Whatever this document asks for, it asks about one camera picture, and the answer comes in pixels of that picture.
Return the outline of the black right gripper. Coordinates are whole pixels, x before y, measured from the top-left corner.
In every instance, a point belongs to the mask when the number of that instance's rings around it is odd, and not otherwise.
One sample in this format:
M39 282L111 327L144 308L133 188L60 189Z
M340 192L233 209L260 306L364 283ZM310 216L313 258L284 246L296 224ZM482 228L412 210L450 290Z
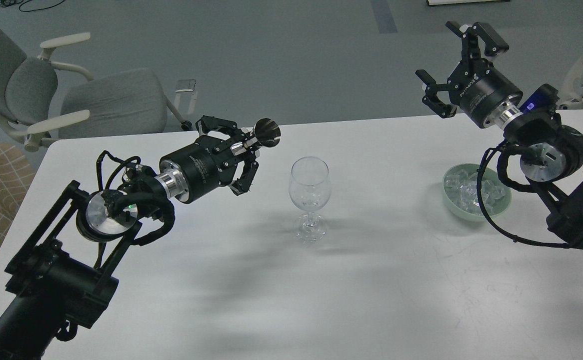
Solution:
M460 25L447 21L445 27L461 39L461 60L447 79L438 84L424 69L415 75L425 89L422 103L440 118L456 116L458 107L481 129L492 125L488 117L502 103L518 105L523 92L493 66L495 57L506 53L510 46L486 22ZM438 98L439 92L448 92L451 104Z

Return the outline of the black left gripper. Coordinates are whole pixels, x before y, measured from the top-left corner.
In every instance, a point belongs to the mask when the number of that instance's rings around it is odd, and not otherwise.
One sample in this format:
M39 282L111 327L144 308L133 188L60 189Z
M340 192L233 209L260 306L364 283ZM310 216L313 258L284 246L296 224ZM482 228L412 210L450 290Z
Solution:
M199 137L159 160L159 182L166 198L189 204L219 187L229 187L236 196L250 191L257 174L259 150L234 155L230 148L245 148L245 133L235 121L204 115L195 124ZM219 132L222 140L210 136Z

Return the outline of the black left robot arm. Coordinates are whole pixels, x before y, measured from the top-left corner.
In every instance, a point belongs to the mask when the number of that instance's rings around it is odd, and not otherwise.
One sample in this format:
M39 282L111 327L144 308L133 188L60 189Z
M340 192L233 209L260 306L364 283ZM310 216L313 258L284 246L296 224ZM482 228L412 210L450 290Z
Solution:
M141 158L114 158L107 180L96 160L97 190L81 189L76 180L13 258L6 291L14 299L0 317L0 360L40 360L54 341L73 340L108 308L119 281L114 271L133 246L145 246L175 226L173 200L192 203L227 187L239 196L250 190L258 152L275 147L282 132L269 119L252 129L234 121L203 116L198 137L162 156L157 168Z

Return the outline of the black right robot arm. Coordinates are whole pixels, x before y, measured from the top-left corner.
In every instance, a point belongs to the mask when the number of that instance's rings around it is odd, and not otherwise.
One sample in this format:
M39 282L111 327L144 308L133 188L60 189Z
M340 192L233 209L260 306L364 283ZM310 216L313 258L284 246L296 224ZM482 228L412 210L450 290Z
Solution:
M448 21L445 27L461 40L461 58L445 83L437 83L424 69L416 71L424 88L422 103L443 119L461 110L481 129L500 128L503 141L485 151L477 180L482 181L498 154L499 181L514 191L538 195L549 210L547 228L561 242L534 241L502 229L479 194L481 214L515 243L583 250L583 134L562 123L557 89L543 84L522 101L522 91L492 62L509 44L491 25Z

